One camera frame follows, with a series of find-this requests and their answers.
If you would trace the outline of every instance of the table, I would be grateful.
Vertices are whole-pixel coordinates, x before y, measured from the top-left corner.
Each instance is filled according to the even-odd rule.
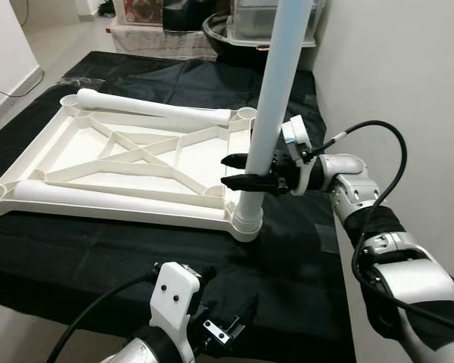
[[[90,87],[181,106],[255,107],[262,74],[205,60],[160,60],[92,52],[0,131],[0,176],[60,107]],[[298,72],[286,120],[301,114],[314,144],[325,125],[311,73]],[[266,196],[263,229],[251,244],[227,233],[70,216],[0,217],[0,304],[68,324],[94,298],[154,262],[216,267],[204,303],[230,319],[258,305],[246,336],[225,355],[270,361],[355,361],[341,259],[328,198]],[[127,336],[148,323],[152,287],[105,301],[81,325]]]

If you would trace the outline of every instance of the black fabric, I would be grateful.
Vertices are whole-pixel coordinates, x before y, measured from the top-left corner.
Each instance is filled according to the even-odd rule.
[[[433,312],[435,315],[443,316],[454,321],[454,302],[449,300],[424,301],[413,304],[424,309],[426,312]],[[432,350],[438,350],[443,346],[454,342],[454,329],[445,327],[435,321],[424,318],[413,312],[406,311],[410,326],[417,334],[417,337]]]
[[[103,79],[100,92],[195,107],[257,105],[262,75],[200,60],[186,62],[92,52],[70,72]],[[0,131],[0,176],[77,92],[50,88]],[[315,145],[325,125],[311,73],[297,73],[286,119],[301,114]],[[156,261],[215,266],[204,303],[231,320],[259,298],[253,326],[229,355],[270,361],[354,361],[347,299],[328,198],[266,196],[260,237],[236,242],[223,232],[34,213],[0,217],[0,304],[70,323],[99,294]],[[82,327],[127,336],[148,323],[152,288],[134,286],[97,307]]]
[[[362,268],[362,274],[363,277],[367,281],[371,281],[371,284],[378,290],[393,297],[392,291],[385,281],[384,276],[376,267],[371,267],[365,271],[363,271]],[[373,330],[384,338],[397,341],[403,340],[403,329],[399,309],[393,303],[376,293],[373,293],[373,291],[367,287],[362,285],[361,288],[366,314]]]
[[[317,191],[322,188],[325,183],[325,170],[321,160],[317,157],[311,174],[309,175],[308,191]]]
[[[344,227],[353,247],[358,244],[358,239],[365,224],[366,215],[370,208],[363,208],[352,213],[345,220]],[[369,239],[384,232],[405,232],[395,213],[388,206],[379,206],[374,212],[365,228],[365,239]]]

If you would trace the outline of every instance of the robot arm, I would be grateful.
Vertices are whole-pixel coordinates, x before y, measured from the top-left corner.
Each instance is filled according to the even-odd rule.
[[[201,297],[214,276],[212,269],[201,275],[188,265],[162,264],[150,299],[149,325],[102,363],[194,363],[212,345],[231,349],[245,325],[238,316],[226,328],[208,318]]]
[[[356,246],[366,213],[381,194],[366,164],[348,154],[313,158],[300,116],[284,123],[282,131],[289,155],[277,151],[268,175],[234,175],[222,182],[234,190],[274,195],[288,191],[302,195],[306,190],[328,193]],[[247,155],[231,155],[222,162],[241,169],[243,158]],[[358,268],[366,281],[388,296],[454,321],[454,281],[385,203],[365,226]],[[398,308],[364,286],[362,294],[372,327],[383,337],[399,341],[414,362],[454,362],[454,330]]]

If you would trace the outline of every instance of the white pipe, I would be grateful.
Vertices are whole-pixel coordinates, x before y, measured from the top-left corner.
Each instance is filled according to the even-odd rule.
[[[280,0],[257,104],[245,172],[265,175],[288,105],[313,0]],[[264,193],[242,192],[232,224],[243,232],[259,231]]]
[[[42,181],[36,180],[20,181],[15,186],[14,199],[31,202],[132,210],[144,213],[159,213],[221,221],[224,218],[223,209],[58,187],[55,185],[47,185]]]
[[[163,117],[179,117],[203,123],[227,126],[230,120],[230,110],[202,110],[158,104],[157,102],[136,100],[134,98],[106,95],[93,89],[81,88],[77,92],[77,102],[81,107],[95,109],[104,108],[123,112],[140,113]]]

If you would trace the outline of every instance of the white vertical pole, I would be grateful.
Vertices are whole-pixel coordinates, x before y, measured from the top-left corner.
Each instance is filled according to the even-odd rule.
[[[246,174],[265,175],[288,105],[313,0],[279,0],[247,158]],[[241,233],[256,237],[262,225],[264,193],[242,192],[232,217]]]

